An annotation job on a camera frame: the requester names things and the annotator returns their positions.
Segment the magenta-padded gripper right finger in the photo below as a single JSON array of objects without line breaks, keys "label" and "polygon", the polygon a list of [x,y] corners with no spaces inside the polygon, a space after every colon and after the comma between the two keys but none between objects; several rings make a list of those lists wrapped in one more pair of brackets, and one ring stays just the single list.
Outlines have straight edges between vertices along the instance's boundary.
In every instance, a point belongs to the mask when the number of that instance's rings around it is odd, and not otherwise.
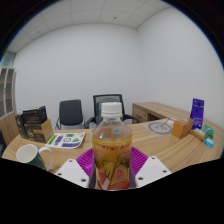
[{"label": "magenta-padded gripper right finger", "polygon": [[156,157],[147,157],[143,152],[132,148],[129,181],[131,188],[140,188],[157,181],[171,171]]}]

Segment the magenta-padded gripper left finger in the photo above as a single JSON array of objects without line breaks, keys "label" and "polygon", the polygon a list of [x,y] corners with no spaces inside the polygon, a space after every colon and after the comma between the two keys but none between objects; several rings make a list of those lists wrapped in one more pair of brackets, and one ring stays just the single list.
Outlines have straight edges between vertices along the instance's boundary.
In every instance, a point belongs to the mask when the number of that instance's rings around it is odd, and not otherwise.
[{"label": "magenta-padded gripper left finger", "polygon": [[94,189],[96,172],[93,150],[87,150],[77,159],[68,159],[55,175],[78,186]]}]

